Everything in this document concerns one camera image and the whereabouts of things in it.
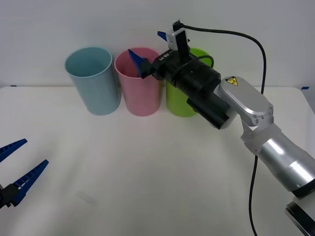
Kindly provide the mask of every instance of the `cup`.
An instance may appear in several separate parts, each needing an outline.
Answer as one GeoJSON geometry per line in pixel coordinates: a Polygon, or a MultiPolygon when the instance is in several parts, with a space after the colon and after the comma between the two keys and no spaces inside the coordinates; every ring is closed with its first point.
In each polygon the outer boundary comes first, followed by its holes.
{"type": "Polygon", "coordinates": [[[105,49],[90,47],[74,52],[64,63],[85,106],[94,115],[110,114],[120,104],[112,61],[105,49]]]}
{"type": "MultiPolygon", "coordinates": [[[[132,48],[137,55],[153,62],[159,54],[150,48],[132,48]]],[[[161,103],[161,83],[153,76],[142,79],[133,64],[128,50],[114,62],[122,86],[127,109],[134,115],[144,117],[155,113],[161,103]]]]}
{"type": "MultiPolygon", "coordinates": [[[[190,53],[196,57],[209,55],[205,51],[198,48],[191,48],[190,53]]],[[[208,58],[201,59],[203,63],[212,67],[212,62],[208,58]]],[[[169,111],[179,117],[192,117],[197,113],[187,104],[188,97],[178,88],[166,83],[166,105],[169,111]]]]}

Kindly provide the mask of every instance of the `table surface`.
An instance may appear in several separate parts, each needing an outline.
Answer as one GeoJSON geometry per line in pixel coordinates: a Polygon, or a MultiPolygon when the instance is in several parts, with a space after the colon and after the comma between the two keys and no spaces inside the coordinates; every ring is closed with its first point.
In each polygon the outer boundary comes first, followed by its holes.
{"type": "MultiPolygon", "coordinates": [[[[313,151],[315,115],[302,93],[266,88],[265,95],[283,133],[313,151]]],[[[50,162],[20,205],[0,210],[1,235],[252,235],[254,156],[240,139],[239,117],[216,130],[200,115],[172,115],[165,101],[155,114],[136,117],[123,99],[98,117],[71,87],[2,88],[0,111],[0,147],[28,140],[0,164],[0,183],[50,162]]],[[[292,196],[259,161],[258,235],[302,235],[284,214],[292,196]]]]}

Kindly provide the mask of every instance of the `white wall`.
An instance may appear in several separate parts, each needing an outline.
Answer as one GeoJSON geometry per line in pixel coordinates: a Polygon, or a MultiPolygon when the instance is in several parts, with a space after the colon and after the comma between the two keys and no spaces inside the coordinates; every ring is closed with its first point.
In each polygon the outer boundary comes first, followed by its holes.
{"type": "MultiPolygon", "coordinates": [[[[0,86],[70,85],[65,58],[87,46],[113,55],[133,46],[164,52],[157,30],[185,24],[235,30],[261,41],[267,85],[315,84],[314,0],[2,0],[0,86]]],[[[191,46],[208,51],[223,77],[259,85],[262,58],[251,41],[189,31],[191,46]]]]}

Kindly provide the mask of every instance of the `black cable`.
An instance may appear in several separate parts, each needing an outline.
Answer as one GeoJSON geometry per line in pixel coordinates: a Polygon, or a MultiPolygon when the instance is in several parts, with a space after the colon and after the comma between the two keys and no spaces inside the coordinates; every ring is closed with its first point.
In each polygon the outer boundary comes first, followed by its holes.
{"type": "MultiPolygon", "coordinates": [[[[240,36],[240,37],[244,37],[244,38],[250,39],[251,41],[256,43],[258,45],[258,47],[260,48],[260,50],[261,50],[262,59],[263,59],[263,72],[262,72],[262,82],[261,82],[261,91],[260,92],[261,92],[261,94],[264,94],[265,81],[266,81],[266,70],[267,70],[267,59],[266,59],[265,50],[262,47],[261,43],[257,39],[255,39],[255,38],[253,38],[253,37],[251,37],[251,36],[249,36],[247,34],[235,32],[235,31],[220,30],[220,29],[204,29],[204,28],[197,28],[197,27],[192,27],[192,26],[186,26],[186,25],[184,25],[182,23],[180,23],[180,24],[181,24],[181,26],[183,28],[186,28],[186,29],[189,29],[189,30],[201,31],[201,32],[210,32],[210,33],[232,34],[232,35],[237,35],[237,36],[240,36]]],[[[253,220],[252,220],[252,191],[253,191],[253,188],[254,188],[254,182],[255,182],[255,176],[256,176],[256,170],[257,170],[257,163],[258,163],[258,157],[255,156],[254,168],[253,168],[253,171],[252,171],[252,180],[251,180],[251,186],[250,186],[250,196],[249,196],[250,222],[251,222],[251,226],[252,226],[252,231],[253,231],[255,236],[257,236],[257,232],[256,232],[256,229],[255,229],[253,220]]]]}

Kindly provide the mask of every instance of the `yellow warning label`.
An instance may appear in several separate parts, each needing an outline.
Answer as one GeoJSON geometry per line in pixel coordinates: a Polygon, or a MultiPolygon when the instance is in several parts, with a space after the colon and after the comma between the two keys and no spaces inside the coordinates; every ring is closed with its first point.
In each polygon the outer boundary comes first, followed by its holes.
{"type": "Polygon", "coordinates": [[[229,82],[230,84],[237,86],[237,80],[235,77],[228,78],[226,79],[226,81],[229,82]]]}

